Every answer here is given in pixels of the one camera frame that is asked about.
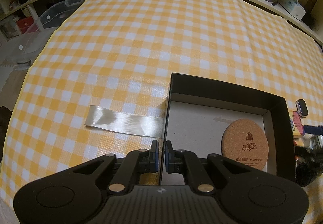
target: metal rivet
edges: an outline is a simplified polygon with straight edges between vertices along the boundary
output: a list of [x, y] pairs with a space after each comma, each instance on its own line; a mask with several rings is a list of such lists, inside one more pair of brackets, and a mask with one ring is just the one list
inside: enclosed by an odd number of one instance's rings
[[119, 183], [116, 183], [116, 184], [112, 184], [109, 186], [109, 190], [113, 191], [113, 192], [120, 192], [122, 190], [124, 190], [125, 187], [123, 184], [119, 184]]
[[209, 184], [201, 184], [197, 187], [197, 189], [201, 192], [209, 193], [214, 189], [214, 187]]

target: circular pad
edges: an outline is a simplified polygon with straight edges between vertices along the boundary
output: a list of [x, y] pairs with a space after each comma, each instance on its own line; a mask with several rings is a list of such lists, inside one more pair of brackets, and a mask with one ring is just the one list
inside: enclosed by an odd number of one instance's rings
[[69, 204], [73, 198], [73, 190], [65, 186], [50, 186], [44, 188], [38, 192], [36, 197], [37, 202], [44, 207], [62, 207]]
[[95, 179], [62, 171], [22, 187], [13, 207], [21, 223], [77, 224], [95, 214], [101, 201]]
[[264, 131], [254, 121], [239, 119], [231, 123], [222, 137], [222, 155], [262, 170], [268, 159], [268, 142]]
[[274, 186], [256, 186], [249, 191], [251, 202], [261, 207], [277, 207], [286, 200], [284, 191]]
[[301, 224], [308, 209], [305, 191], [297, 184], [264, 172], [230, 177], [222, 190], [223, 208], [238, 223]]

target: yellow checkered tablecloth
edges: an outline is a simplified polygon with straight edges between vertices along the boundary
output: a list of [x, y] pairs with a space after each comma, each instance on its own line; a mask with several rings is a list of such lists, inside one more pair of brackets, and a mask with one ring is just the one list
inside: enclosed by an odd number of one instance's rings
[[[152, 138], [86, 128], [89, 105], [163, 116], [172, 72], [303, 98], [323, 121], [323, 56], [284, 19], [242, 0], [86, 0], [28, 71], [4, 148], [0, 197], [32, 180]], [[305, 223], [322, 220], [316, 181]]]

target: clear plastic bin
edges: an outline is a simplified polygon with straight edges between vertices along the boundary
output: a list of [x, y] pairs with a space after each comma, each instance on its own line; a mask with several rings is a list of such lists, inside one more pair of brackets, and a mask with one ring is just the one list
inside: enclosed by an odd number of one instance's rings
[[35, 59], [45, 47], [53, 32], [69, 17], [85, 0], [61, 1], [44, 12], [29, 29], [6, 44], [11, 51], [7, 61], [19, 64]]
[[8, 39], [19, 36], [21, 34], [19, 26], [14, 21], [14, 17], [14, 15], [10, 15], [0, 21], [0, 30], [7, 36]]

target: red box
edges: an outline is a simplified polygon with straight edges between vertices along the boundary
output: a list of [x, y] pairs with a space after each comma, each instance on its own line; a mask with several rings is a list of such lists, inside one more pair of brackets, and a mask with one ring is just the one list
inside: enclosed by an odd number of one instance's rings
[[24, 34], [28, 30], [28, 28], [31, 25], [33, 25], [33, 23], [34, 23], [34, 20], [33, 20], [32, 16], [17, 21], [17, 25], [18, 25], [19, 29], [21, 30], [22, 34]]

